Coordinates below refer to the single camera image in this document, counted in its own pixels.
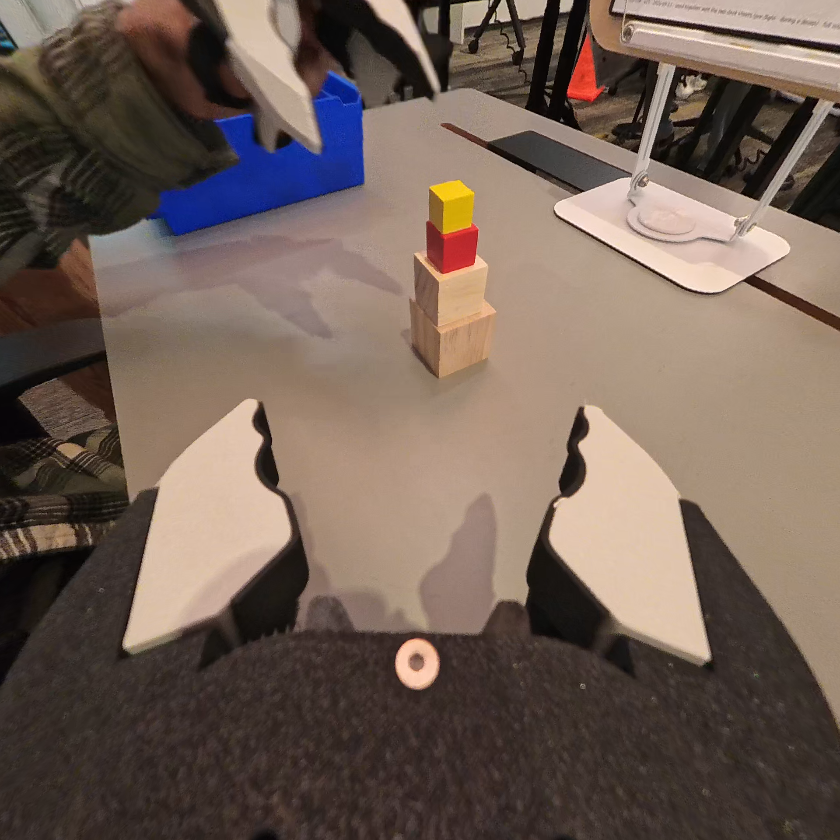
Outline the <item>medium plain wooden cube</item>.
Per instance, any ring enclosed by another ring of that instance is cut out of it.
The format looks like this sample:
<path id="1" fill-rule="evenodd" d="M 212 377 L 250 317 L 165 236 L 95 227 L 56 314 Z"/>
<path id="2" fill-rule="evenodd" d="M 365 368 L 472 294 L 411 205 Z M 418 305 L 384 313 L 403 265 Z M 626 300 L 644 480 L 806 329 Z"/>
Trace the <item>medium plain wooden cube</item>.
<path id="1" fill-rule="evenodd" d="M 471 266 L 441 272 L 425 252 L 413 255 L 414 300 L 437 327 L 481 312 L 485 302 L 488 266 L 477 256 Z"/>

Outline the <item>person's left hand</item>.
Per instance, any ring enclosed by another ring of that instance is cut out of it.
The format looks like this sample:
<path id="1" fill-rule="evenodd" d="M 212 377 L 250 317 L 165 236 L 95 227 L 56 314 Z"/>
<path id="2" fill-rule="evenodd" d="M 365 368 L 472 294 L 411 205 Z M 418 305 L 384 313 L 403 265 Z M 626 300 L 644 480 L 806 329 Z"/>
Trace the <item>person's left hand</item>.
<path id="1" fill-rule="evenodd" d="M 195 119 L 226 119 L 243 112 L 205 97 L 187 62 L 198 18 L 180 1 L 136 1 L 123 6 L 117 30 L 125 37 L 155 89 L 176 110 Z"/>

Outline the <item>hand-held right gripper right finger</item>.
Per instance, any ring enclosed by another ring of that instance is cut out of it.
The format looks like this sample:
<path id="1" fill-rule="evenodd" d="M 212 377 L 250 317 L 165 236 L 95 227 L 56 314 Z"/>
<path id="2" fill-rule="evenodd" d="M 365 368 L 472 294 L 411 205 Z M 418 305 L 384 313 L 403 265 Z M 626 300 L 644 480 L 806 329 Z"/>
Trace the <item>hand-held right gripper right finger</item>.
<path id="1" fill-rule="evenodd" d="M 532 632 L 617 664 L 634 641 L 710 665 L 681 495 L 654 458 L 583 405 L 559 488 L 527 568 Z"/>

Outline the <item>orange traffic cone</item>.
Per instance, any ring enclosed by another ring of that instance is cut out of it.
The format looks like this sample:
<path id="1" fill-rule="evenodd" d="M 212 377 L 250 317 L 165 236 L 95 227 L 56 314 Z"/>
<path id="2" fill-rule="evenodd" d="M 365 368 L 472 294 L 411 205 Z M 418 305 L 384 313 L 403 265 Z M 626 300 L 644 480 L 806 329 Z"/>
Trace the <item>orange traffic cone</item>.
<path id="1" fill-rule="evenodd" d="M 587 32 L 574 65 L 566 97 L 573 102 L 592 103 L 603 94 L 605 89 L 606 87 L 597 79 L 592 37 Z"/>

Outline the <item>person's plaid shirt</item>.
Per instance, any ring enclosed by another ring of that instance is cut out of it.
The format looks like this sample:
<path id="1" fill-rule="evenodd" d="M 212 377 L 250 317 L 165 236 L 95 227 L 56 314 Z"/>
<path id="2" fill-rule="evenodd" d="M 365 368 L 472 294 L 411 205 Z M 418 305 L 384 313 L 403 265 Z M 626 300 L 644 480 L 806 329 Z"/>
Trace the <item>person's plaid shirt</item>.
<path id="1" fill-rule="evenodd" d="M 1 565 L 95 548 L 129 506 L 117 424 L 1 447 Z"/>

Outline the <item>black tripod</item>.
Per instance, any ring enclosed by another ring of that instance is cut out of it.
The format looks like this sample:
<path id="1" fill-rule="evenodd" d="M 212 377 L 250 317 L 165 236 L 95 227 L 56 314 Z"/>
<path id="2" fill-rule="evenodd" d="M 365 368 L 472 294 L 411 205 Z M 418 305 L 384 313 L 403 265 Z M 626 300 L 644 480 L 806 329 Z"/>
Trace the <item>black tripod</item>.
<path id="1" fill-rule="evenodd" d="M 498 17 L 499 8 L 502 4 L 507 8 L 507 21 L 501 21 Z M 511 53 L 512 65 L 521 70 L 527 42 L 516 1 L 489 1 L 487 3 L 484 17 L 481 19 L 471 40 L 467 44 L 469 54 L 472 56 L 478 54 L 482 37 L 492 27 L 498 28 L 499 35 L 504 38 L 506 48 Z"/>

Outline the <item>person's left forearm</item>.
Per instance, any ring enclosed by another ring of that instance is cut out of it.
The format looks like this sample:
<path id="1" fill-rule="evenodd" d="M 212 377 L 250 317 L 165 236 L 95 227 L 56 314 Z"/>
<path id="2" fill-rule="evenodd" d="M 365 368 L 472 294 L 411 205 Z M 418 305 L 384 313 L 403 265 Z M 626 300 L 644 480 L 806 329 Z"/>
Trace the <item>person's left forearm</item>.
<path id="1" fill-rule="evenodd" d="M 2 282 L 150 216 L 238 162 L 213 120 L 170 104 L 102 2 L 1 65 Z"/>

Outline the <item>brown wooden panel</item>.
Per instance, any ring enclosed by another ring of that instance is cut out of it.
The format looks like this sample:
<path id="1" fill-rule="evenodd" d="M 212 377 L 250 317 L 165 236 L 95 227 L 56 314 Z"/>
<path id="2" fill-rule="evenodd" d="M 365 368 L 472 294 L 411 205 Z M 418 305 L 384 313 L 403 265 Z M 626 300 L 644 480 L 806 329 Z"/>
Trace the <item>brown wooden panel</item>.
<path id="1" fill-rule="evenodd" d="M 79 319 L 99 319 L 96 277 L 86 238 L 73 241 L 54 269 L 23 269 L 1 289 L 3 336 Z M 101 362 L 60 378 L 74 393 L 116 420 L 109 368 Z"/>

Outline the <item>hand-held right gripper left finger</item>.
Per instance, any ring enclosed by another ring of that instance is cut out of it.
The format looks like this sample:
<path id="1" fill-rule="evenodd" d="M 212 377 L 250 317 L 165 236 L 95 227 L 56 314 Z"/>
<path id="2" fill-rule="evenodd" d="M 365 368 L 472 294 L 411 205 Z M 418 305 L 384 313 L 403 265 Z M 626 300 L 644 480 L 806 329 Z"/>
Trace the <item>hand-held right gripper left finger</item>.
<path id="1" fill-rule="evenodd" d="M 202 631 L 231 649 L 294 628 L 308 559 L 271 445 L 265 408 L 249 398 L 166 469 L 155 485 L 125 654 Z"/>

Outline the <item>yellow wooden cube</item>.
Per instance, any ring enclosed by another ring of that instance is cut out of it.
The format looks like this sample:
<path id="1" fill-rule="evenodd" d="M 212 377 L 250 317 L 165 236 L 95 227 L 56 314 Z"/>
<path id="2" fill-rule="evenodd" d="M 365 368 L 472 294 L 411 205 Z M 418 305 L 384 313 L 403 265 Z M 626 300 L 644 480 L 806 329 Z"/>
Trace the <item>yellow wooden cube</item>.
<path id="1" fill-rule="evenodd" d="M 462 181 L 449 181 L 428 188 L 428 220 L 441 235 L 473 224 L 475 193 Z"/>

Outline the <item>instruction sheet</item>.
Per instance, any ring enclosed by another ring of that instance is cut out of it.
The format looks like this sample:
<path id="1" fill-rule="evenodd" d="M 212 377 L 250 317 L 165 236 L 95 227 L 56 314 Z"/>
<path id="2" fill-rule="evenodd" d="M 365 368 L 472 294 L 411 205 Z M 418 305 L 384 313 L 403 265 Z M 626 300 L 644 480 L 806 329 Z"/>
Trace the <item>instruction sheet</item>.
<path id="1" fill-rule="evenodd" d="M 787 43 L 839 47 L 838 1 L 613 1 L 611 13 Z"/>

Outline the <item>blue plastic bin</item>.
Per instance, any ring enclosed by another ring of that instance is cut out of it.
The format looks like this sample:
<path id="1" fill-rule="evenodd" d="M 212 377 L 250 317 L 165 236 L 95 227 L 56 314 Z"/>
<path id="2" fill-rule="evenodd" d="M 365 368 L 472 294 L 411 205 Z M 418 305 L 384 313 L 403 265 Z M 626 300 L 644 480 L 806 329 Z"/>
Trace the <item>blue plastic bin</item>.
<path id="1" fill-rule="evenodd" d="M 351 80 L 330 72 L 314 102 L 322 152 L 291 141 L 266 152 L 250 115 L 216 121 L 236 165 L 203 182 L 165 192 L 150 220 L 174 235 L 235 221 L 364 183 L 363 102 Z"/>

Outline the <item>white document stand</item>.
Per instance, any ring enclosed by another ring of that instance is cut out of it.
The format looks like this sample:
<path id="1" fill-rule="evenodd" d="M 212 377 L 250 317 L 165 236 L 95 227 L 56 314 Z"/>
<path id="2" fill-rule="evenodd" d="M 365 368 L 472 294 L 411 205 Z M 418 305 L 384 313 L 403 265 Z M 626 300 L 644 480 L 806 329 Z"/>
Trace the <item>white document stand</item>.
<path id="1" fill-rule="evenodd" d="M 554 214 L 678 287 L 721 293 L 790 252 L 784 238 L 759 222 L 838 102 L 838 47 L 618 16 L 611 13 L 611 3 L 590 2 L 598 44 L 658 63 L 635 167 L 629 179 L 557 202 Z M 649 176 L 656 133 L 679 67 L 816 99 L 812 115 L 747 216 L 724 213 Z"/>

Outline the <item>large plain wooden cube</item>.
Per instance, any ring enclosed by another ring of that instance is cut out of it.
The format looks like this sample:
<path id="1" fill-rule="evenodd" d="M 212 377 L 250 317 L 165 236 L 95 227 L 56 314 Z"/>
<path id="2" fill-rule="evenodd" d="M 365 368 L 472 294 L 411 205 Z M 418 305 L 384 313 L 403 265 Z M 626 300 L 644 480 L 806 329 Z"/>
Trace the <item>large plain wooden cube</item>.
<path id="1" fill-rule="evenodd" d="M 438 378 L 486 360 L 496 325 L 496 310 L 486 301 L 478 313 L 435 325 L 414 299 L 409 300 L 411 345 Z"/>

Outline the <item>red wooden cube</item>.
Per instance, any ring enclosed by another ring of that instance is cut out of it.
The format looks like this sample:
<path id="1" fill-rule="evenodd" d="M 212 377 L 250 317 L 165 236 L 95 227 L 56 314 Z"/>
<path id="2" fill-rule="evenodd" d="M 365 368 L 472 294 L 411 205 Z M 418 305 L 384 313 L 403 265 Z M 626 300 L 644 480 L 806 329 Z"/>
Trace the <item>red wooden cube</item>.
<path id="1" fill-rule="evenodd" d="M 469 268 L 476 262 L 479 229 L 475 224 L 443 234 L 426 221 L 426 258 L 441 274 Z"/>

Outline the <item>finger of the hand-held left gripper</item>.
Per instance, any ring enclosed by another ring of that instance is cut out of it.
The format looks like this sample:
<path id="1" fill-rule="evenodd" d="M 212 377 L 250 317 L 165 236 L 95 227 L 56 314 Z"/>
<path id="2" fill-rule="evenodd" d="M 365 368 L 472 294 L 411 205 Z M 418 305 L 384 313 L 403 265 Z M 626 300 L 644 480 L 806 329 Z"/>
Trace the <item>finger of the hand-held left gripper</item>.
<path id="1" fill-rule="evenodd" d="M 298 1 L 216 1 L 236 78 L 253 99 L 259 144 L 270 153 L 282 138 L 322 152 L 312 95 L 296 69 L 302 24 Z"/>
<path id="2" fill-rule="evenodd" d="M 363 100 L 388 100 L 399 82 L 436 98 L 440 81 L 410 7 L 402 1 L 299 2 L 298 73 L 311 93 L 341 66 Z"/>

